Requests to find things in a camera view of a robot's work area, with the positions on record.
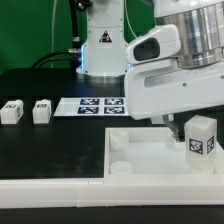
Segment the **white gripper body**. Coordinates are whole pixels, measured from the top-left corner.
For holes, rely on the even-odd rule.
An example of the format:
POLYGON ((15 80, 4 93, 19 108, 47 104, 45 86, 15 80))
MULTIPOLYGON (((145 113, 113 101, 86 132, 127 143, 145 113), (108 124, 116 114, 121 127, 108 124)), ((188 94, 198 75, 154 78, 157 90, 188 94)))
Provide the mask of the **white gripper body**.
POLYGON ((184 70, 178 28, 157 26, 128 44, 124 79, 128 113, 136 120, 224 104, 224 60, 184 70))

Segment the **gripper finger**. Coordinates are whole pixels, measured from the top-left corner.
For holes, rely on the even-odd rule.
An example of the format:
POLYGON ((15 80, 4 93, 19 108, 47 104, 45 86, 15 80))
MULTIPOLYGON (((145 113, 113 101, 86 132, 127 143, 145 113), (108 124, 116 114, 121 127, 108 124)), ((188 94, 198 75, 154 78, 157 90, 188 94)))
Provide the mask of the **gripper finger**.
POLYGON ((177 124, 174 121, 171 121, 168 115, 163 115, 162 118, 164 124, 172 131, 175 141, 179 142, 179 128, 177 124))

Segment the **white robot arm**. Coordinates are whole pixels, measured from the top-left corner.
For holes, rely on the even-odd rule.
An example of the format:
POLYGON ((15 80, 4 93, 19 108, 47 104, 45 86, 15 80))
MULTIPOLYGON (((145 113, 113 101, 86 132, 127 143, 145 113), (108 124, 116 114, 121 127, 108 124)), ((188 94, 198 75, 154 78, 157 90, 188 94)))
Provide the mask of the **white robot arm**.
POLYGON ((134 119, 224 105, 224 0, 141 0, 155 27, 124 40, 125 0, 77 0, 87 40, 77 69, 92 82, 124 79, 134 119))

